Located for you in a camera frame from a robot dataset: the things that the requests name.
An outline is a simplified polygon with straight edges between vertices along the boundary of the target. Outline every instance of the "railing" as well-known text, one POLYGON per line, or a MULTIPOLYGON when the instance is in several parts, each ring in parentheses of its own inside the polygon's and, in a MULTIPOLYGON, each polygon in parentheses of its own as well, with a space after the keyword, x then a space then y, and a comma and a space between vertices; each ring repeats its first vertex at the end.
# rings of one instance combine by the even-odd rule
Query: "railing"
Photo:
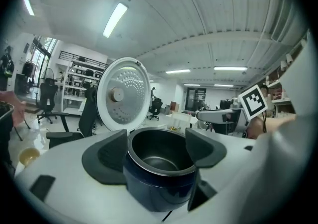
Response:
MULTIPOLYGON (((60 56, 59 56, 59 59, 61 60, 66 60, 66 61, 70 61, 70 60, 77 60, 79 57, 79 55, 75 55, 75 54, 72 54, 72 53, 69 53, 69 52, 65 52, 65 51, 61 51, 60 52, 60 56)), ((91 65, 94 65, 94 66, 100 66, 102 68, 107 68, 109 64, 105 64, 105 63, 101 63, 101 62, 98 62, 98 61, 95 61, 93 59, 90 59, 90 58, 86 58, 86 57, 83 57, 85 58, 86 62, 88 64, 91 64, 91 65)))

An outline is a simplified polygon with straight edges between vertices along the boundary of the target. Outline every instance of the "pink chair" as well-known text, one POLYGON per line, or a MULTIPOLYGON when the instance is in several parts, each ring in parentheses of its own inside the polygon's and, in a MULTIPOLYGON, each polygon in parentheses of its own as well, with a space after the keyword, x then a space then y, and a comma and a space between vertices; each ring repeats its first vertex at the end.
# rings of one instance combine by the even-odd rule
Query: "pink chair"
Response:
POLYGON ((23 141, 18 131, 16 130, 16 126, 24 121, 27 127, 30 129, 29 125, 26 123, 24 118, 24 110, 26 107, 26 102, 25 101, 21 102, 16 97, 13 91, 0 91, 0 100, 5 101, 11 104, 12 106, 14 106, 14 111, 12 113, 13 126, 20 140, 23 141))

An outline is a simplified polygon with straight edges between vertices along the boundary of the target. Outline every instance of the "inner pot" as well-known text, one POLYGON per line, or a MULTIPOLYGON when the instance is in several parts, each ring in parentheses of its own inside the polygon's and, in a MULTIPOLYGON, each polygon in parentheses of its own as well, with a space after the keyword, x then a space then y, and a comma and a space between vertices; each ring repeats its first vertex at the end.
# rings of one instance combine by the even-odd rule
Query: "inner pot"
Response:
POLYGON ((162 128, 134 131, 128 154, 144 170, 161 176, 183 176, 195 171, 185 146, 185 136, 162 128))

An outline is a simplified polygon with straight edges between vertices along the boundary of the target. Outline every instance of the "ceiling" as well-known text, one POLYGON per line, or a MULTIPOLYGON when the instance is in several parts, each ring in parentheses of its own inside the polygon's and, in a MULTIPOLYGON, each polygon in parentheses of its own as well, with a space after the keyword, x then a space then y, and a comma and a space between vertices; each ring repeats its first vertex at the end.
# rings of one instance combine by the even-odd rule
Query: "ceiling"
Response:
POLYGON ((292 0, 30 0, 23 31, 74 43, 112 58, 136 57, 156 77, 184 83, 249 85, 288 53, 307 26, 292 0), (128 6, 109 38, 115 6, 128 6), (247 66, 215 72, 213 66, 247 66), (167 75, 165 71, 191 69, 167 75))

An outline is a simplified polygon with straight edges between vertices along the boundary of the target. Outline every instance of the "open lid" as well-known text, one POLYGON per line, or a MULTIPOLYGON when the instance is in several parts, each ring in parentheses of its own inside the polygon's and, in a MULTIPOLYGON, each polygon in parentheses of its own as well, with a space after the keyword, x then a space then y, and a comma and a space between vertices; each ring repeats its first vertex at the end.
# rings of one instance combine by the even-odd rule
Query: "open lid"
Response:
POLYGON ((136 59, 123 57, 112 62, 97 87, 99 116, 111 131, 132 131, 145 119, 151 98, 146 68, 136 59))

